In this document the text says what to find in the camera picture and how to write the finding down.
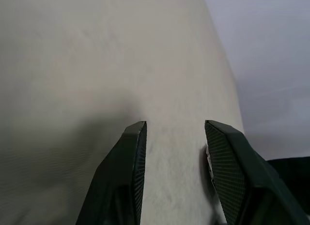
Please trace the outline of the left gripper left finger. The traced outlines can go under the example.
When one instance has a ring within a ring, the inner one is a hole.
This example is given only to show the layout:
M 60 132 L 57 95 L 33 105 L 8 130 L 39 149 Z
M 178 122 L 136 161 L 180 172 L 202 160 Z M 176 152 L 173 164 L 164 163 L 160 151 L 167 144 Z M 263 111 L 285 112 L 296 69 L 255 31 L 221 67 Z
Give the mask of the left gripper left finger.
M 139 225 L 147 123 L 128 126 L 95 171 L 76 224 Z

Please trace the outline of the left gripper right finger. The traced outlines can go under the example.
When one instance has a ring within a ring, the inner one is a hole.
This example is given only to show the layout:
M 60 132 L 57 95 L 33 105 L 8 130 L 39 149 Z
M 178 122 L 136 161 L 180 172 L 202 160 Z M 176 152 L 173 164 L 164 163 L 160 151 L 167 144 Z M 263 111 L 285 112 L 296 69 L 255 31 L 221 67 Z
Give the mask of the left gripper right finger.
M 297 201 L 275 169 L 230 125 L 206 120 L 212 183 L 229 225 L 295 225 Z

